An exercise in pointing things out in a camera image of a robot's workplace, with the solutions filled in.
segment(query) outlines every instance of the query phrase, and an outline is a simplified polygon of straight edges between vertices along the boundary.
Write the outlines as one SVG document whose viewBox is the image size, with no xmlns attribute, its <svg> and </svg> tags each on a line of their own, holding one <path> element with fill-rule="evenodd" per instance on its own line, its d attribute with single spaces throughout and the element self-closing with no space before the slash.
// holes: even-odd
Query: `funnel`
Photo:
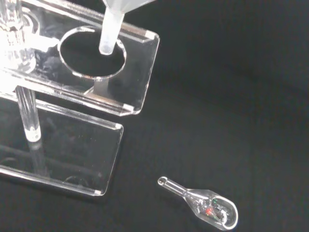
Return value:
<svg viewBox="0 0 309 232">
<path fill-rule="evenodd" d="M 154 0 L 103 0 L 106 10 L 99 44 L 100 53 L 112 54 L 125 14 Z"/>
</svg>

